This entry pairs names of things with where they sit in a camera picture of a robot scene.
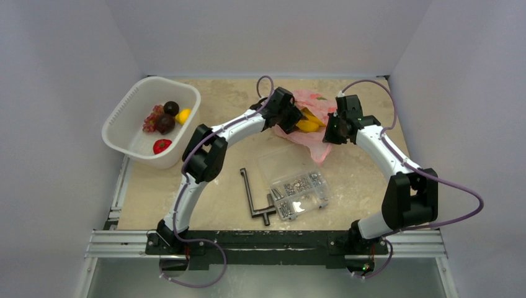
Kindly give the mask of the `yellow fake banana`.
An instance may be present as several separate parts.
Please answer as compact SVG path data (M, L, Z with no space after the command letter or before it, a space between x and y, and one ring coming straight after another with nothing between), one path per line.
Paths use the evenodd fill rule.
M296 125L300 131L304 133L317 132L319 129L326 126L309 109L303 108L301 112L304 118Z

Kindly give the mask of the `pink plastic bag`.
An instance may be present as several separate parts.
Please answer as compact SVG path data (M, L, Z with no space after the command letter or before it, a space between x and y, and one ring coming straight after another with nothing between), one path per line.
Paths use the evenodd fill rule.
M279 126L275 126L274 133L307 147L312 160L317 165L321 165L332 150L332 145L323 142L323 138L328 126L329 114L337 109L336 101L306 89L296 90L293 95L295 105L304 118L296 124L294 132L287 134Z

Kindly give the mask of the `dark purple fake fruit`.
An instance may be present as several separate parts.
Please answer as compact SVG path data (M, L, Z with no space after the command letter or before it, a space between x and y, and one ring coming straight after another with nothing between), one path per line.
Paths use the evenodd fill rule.
M174 130L176 126L175 117L170 114L162 114L157 118L155 123L155 130L162 135L170 133Z

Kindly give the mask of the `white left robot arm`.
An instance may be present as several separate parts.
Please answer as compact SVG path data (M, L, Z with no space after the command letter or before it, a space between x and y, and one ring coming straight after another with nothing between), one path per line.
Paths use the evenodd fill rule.
M182 180L171 210L156 228L159 245L170 254L183 250L184 235L189 229L192 212L201 193L222 171L227 150L241 140L275 125L291 132L302 113L295 105L293 94L281 87L253 104L243 114L224 124L199 125L182 157Z

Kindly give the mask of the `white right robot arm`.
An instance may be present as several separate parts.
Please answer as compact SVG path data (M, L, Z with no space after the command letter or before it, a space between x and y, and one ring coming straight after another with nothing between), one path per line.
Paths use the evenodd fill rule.
M373 239L406 227L433 222L438 217L437 173L411 161L386 136L380 121L364 115L358 96L336 99L337 110L329 114L325 143L352 142L368 153L387 181L381 209L350 228L348 244L362 253Z

